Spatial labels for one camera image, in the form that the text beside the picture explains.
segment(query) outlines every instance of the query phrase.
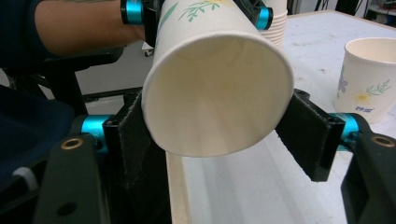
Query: paper cup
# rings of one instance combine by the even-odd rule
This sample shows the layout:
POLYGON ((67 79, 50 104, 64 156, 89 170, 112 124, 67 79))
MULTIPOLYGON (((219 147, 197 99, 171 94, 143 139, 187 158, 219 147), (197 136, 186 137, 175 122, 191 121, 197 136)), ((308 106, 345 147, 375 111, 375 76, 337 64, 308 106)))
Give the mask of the paper cup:
POLYGON ((283 33, 285 32, 285 28, 278 28, 275 30, 265 30, 265 31, 261 31, 260 34, 262 35, 283 35, 283 33))
POLYGON ((278 40, 273 40, 272 41, 274 44, 276 44, 278 46, 279 49, 281 49, 282 45, 283 45, 283 38, 280 38, 278 40))
POLYGON ((286 25, 286 21, 279 24, 271 24, 270 28, 266 31, 274 31, 274 30, 284 30, 286 25))
POLYGON ((283 36, 280 36, 280 37, 266 37, 265 36, 264 38, 270 40, 271 42, 273 42, 274 44, 277 45, 279 43, 279 41, 283 39, 283 36))
POLYGON ((230 154, 261 141, 293 90, 290 64, 232 0, 167 0, 143 87, 148 130, 164 150, 230 154))
POLYGON ((286 19, 287 17, 288 17, 288 11, 286 10, 286 11, 284 11, 282 13, 274 15, 273 20, 277 21, 277 20, 280 20, 280 19, 286 19))
POLYGON ((273 24, 274 24, 274 25, 282 25, 282 24, 285 24, 287 18, 288 18, 288 17, 273 19, 273 21, 271 22, 271 26, 272 26, 273 24))
POLYGON ((381 121, 396 103, 396 38, 348 42, 334 107, 381 121))
POLYGON ((277 34, 271 34, 271 35, 263 34, 262 36, 264 36, 264 37, 266 37, 268 39, 279 39, 279 38, 283 37, 283 32, 279 32, 277 34))
POLYGON ((266 7, 271 7, 274 11, 274 16, 281 15, 287 11, 287 0, 262 0, 266 7))

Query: floral design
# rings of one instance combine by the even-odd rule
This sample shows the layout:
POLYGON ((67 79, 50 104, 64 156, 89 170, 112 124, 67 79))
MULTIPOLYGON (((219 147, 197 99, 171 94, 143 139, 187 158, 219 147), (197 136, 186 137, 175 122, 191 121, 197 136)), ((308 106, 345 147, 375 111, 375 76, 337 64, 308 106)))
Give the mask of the floral design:
POLYGON ((355 96, 355 101, 356 104, 369 105, 371 103, 371 95, 367 94, 367 92, 361 92, 355 96))
POLYGON ((180 16, 179 20, 181 20, 184 16, 189 19, 189 22, 192 22, 195 18, 198 17, 199 13, 205 13, 205 10, 211 8, 211 10, 215 10, 220 7, 220 4, 227 4, 228 0, 204 0, 199 3, 194 3, 190 5, 188 8, 184 9, 184 13, 180 16))
POLYGON ((161 29, 163 28, 163 24, 168 20, 168 18, 172 15, 172 13, 175 11, 175 8, 177 7, 178 2, 176 2, 174 5, 172 5, 166 12, 163 14, 163 17, 160 20, 160 24, 158 25, 158 30, 157 30, 157 40, 155 42, 155 46, 158 47, 158 44, 160 43, 160 38, 159 33, 161 29))
POLYGON ((366 89, 366 92, 361 92, 360 94, 356 95, 355 101, 357 104, 369 105, 373 96, 379 96, 381 94, 384 94, 385 91, 390 88, 391 86, 389 85, 389 80, 383 82, 382 84, 377 84, 376 87, 375 85, 373 85, 371 87, 368 87, 366 89))
POLYGON ((346 86, 347 86, 347 81, 344 80, 344 66, 341 69, 341 76, 340 76, 340 81, 338 82, 338 90, 341 91, 342 93, 346 93, 346 86))
POLYGON ((366 92, 369 96, 374 96, 374 95, 381 95, 385 93, 391 86, 389 86, 389 79, 386 82, 383 82, 382 85, 378 84, 376 85, 376 88, 373 86, 369 87, 366 89, 366 92))

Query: white table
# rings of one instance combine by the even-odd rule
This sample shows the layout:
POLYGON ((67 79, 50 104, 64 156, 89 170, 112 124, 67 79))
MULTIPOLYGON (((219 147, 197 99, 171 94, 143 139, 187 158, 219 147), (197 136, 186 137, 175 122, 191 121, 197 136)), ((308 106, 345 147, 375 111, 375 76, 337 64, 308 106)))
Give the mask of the white table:
MULTIPOLYGON (((283 50, 294 70, 295 88, 332 113, 347 41, 396 37, 396 30, 334 11, 289 17, 283 50)), ((396 107, 372 125, 396 138, 396 107)), ((167 154, 175 224, 343 224, 340 184, 351 154, 337 152, 329 181, 311 182, 271 133, 256 146, 216 158, 167 154)))

